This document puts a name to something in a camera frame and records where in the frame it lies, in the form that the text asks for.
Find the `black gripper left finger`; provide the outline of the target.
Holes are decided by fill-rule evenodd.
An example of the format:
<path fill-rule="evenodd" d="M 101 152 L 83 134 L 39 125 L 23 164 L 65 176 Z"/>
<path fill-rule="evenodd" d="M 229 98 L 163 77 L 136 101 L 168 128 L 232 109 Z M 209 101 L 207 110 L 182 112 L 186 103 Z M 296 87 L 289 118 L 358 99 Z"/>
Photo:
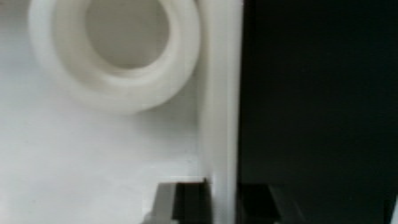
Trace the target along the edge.
<path fill-rule="evenodd" d="M 158 184 L 147 224 L 213 224 L 211 190 L 204 179 Z"/>

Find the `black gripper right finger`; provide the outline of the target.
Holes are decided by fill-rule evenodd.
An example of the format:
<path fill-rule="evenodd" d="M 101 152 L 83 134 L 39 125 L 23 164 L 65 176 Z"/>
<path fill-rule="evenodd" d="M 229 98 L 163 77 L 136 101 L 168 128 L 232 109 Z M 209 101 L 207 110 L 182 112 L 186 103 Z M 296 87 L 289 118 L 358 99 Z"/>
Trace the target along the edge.
<path fill-rule="evenodd" d="M 294 224 L 291 201 L 273 184 L 238 185 L 236 224 Z"/>

